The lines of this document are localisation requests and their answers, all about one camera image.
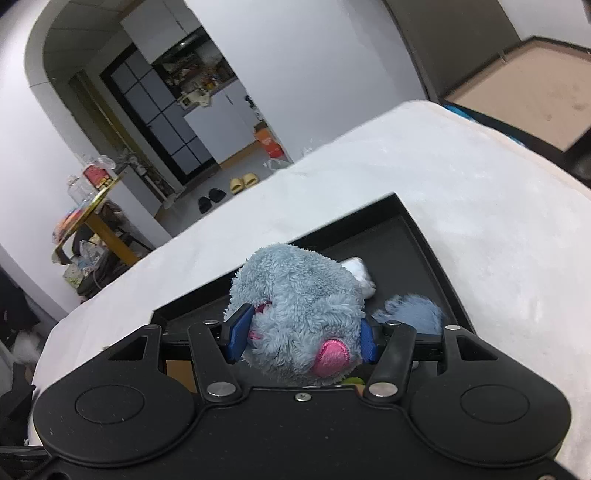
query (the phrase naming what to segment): doorway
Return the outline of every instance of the doorway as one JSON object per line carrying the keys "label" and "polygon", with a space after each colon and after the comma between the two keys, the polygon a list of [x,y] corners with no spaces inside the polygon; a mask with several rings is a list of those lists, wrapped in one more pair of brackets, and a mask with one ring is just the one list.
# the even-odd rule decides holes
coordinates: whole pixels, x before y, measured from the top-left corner
{"label": "doorway", "polygon": [[184,119],[185,111],[177,99],[134,44],[100,77],[181,184],[216,165]]}

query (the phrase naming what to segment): ceiling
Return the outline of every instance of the ceiling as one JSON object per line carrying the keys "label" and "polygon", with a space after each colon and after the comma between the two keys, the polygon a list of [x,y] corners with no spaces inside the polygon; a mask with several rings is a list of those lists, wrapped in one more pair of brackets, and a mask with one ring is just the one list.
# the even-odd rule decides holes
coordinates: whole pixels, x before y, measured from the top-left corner
{"label": "ceiling", "polygon": [[68,81],[121,28],[119,20],[137,0],[74,0],[51,25],[44,47],[47,77]]}

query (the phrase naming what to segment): tiled floor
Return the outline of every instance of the tiled floor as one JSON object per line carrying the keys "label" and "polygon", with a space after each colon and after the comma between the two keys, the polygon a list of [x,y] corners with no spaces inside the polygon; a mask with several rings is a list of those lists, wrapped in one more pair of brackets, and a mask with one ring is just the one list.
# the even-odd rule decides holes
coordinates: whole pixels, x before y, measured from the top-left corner
{"label": "tiled floor", "polygon": [[[203,215],[214,211],[219,205],[228,202],[234,198],[230,193],[230,180],[236,177],[242,177],[245,173],[253,172],[260,180],[264,180],[272,174],[272,171],[263,165],[263,162],[269,159],[267,153],[261,148],[255,148],[253,152],[241,159],[235,165],[218,171],[214,176],[208,178],[193,190],[179,198],[172,207],[164,212],[160,220],[160,224],[172,236],[177,236],[182,231],[186,230]],[[207,196],[209,190],[217,188],[226,192],[226,196],[219,203],[213,203],[213,207],[209,212],[201,214],[199,212],[199,205],[197,201],[199,197]]]}

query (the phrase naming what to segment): metal bolt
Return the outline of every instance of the metal bolt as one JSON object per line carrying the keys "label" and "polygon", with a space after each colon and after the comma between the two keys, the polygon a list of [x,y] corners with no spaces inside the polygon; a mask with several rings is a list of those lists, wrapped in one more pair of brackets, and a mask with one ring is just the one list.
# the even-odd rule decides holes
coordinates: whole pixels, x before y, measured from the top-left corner
{"label": "metal bolt", "polygon": [[306,392],[300,392],[295,394],[295,399],[297,401],[310,401],[312,400],[312,395]]}
{"label": "metal bolt", "polygon": [[214,397],[227,397],[236,391],[236,386],[229,382],[214,382],[207,386],[207,393]]}
{"label": "metal bolt", "polygon": [[369,386],[369,393],[374,397],[391,397],[398,393],[398,387],[390,382],[376,382]]}

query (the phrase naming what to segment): yellow table leg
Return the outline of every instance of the yellow table leg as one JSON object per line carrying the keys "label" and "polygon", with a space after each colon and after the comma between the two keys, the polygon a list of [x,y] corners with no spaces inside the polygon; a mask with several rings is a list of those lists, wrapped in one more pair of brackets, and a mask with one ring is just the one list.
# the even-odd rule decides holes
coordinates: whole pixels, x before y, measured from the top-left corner
{"label": "yellow table leg", "polygon": [[95,212],[89,215],[86,219],[86,224],[124,264],[132,266],[138,262],[138,257],[113,233],[113,230]]}

